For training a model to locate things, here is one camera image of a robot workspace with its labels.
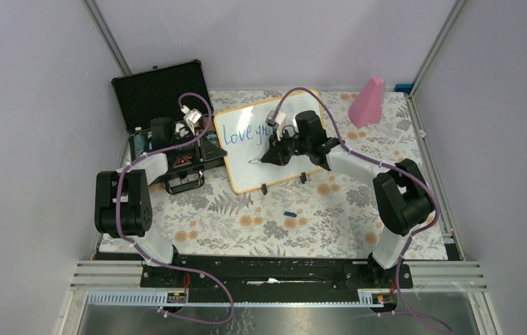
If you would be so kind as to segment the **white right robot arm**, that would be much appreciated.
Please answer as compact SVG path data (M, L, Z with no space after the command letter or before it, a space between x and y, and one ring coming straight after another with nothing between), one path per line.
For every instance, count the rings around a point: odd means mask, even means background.
M385 231L369 255L373 264L367 276L379 288L391 283L394 267L404 255L411 234L438 208L416 162L405 159L389 165L363 156L340 139L329 137L312 110L297 114L293 125L286 123L284 113L271 111L266 123L274 132L260 162L286 166L295 156L307 156L312 164L345 174L374 191Z

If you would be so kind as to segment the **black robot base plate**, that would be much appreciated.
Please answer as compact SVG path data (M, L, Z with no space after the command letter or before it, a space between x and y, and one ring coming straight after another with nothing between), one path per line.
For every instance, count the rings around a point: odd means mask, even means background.
M408 265L384 270L372 262L329 258L180 255L174 269L145 265L141 288L179 288L190 303L349 303L359 290L411 289Z

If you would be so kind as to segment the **blue marker cap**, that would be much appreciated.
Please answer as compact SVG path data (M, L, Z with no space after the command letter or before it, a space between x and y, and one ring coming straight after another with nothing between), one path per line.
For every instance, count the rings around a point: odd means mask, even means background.
M297 217L297 214L296 214L296 213L289 212L289 211L285 211L285 212L283 212L283 215L284 215L284 216L287 216L287 217L292 217L292 218L296 218L296 217Z

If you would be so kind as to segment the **yellow framed whiteboard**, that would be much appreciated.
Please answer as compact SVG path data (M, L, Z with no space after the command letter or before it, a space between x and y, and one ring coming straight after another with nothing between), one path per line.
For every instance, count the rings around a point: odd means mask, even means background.
M303 172L311 174L321 170L306 156L292 157L286 166L248 163L252 159L260 159L268 150L273 130L266 124L266 118L280 100L271 98L218 112L214 116L218 141L221 148L227 151L224 161L235 193L254 191L262 185L270 186L300 177Z

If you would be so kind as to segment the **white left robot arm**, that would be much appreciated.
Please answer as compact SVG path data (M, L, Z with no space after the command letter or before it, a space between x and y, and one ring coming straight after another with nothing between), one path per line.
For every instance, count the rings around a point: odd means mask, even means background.
M129 137L131 161L118 170L96 176L94 223L101 234L123 239L144 261L159 266L157 278L168 287L181 283L183 267L174 262L176 248L153 228L150 187L162 186L171 195L205 184L205 170L221 166L225 150L211 141L211 118L151 120Z

